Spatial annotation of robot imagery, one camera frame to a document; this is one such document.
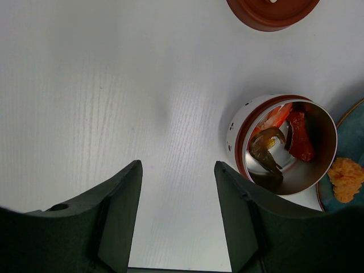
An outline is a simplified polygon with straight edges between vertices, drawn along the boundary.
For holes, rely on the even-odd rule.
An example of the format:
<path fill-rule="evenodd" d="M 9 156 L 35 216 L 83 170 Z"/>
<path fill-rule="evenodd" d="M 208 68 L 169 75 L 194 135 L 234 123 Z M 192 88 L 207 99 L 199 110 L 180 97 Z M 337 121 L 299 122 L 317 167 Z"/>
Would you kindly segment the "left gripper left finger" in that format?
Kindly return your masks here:
<path fill-rule="evenodd" d="M 141 186 L 135 160 L 45 211 L 1 208 L 1 271 L 126 272 Z"/>

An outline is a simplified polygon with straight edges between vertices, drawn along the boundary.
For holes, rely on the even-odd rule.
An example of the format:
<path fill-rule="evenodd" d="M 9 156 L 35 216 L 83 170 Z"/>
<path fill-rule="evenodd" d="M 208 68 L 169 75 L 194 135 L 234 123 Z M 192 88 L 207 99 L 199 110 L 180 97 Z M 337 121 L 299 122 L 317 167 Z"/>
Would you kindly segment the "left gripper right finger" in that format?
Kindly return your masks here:
<path fill-rule="evenodd" d="M 214 166 L 233 272 L 362 272 L 363 208 L 319 212 Z"/>

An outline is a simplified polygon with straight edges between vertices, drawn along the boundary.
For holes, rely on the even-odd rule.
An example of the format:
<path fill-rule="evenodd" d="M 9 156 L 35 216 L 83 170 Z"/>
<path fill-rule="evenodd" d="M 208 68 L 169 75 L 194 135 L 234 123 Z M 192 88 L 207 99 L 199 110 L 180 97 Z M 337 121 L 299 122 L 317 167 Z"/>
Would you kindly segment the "dark green seaweed piece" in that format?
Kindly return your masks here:
<path fill-rule="evenodd" d="M 250 155 L 276 180 L 283 180 L 282 167 L 269 152 L 268 143 L 272 138 L 278 138 L 281 144 L 286 143 L 286 138 L 277 127 L 270 127 L 254 135 L 249 141 Z"/>

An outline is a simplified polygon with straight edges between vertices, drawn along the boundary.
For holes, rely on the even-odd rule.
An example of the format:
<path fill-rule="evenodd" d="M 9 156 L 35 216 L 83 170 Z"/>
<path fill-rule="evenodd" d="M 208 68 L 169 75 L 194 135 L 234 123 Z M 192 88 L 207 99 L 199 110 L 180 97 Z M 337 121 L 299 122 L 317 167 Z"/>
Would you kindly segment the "round steel lunch box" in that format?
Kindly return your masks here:
<path fill-rule="evenodd" d="M 294 158 L 278 138 L 268 143 L 269 152 L 282 167 L 283 180 L 272 177 L 249 153 L 248 145 L 258 122 L 274 108 L 293 103 L 293 111 L 305 112 L 305 124 L 315 157 L 310 162 Z M 279 127 L 287 140 L 287 118 Z M 294 94 L 267 94 L 244 103 L 229 122 L 225 147 L 227 156 L 247 180 L 279 196 L 300 193 L 314 185 L 327 173 L 337 151 L 337 129 L 330 114 L 310 99 Z"/>

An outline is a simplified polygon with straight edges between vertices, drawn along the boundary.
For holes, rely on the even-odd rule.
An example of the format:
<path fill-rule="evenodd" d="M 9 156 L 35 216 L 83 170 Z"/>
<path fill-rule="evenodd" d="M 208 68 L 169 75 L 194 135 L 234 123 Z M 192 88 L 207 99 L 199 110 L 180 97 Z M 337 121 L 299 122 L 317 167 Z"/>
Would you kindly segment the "red white shrimp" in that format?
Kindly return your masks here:
<path fill-rule="evenodd" d="M 253 130 L 253 134 L 257 134 L 270 127 L 279 128 L 290 114 L 292 105 L 293 103 L 287 103 L 274 108 L 258 122 Z"/>

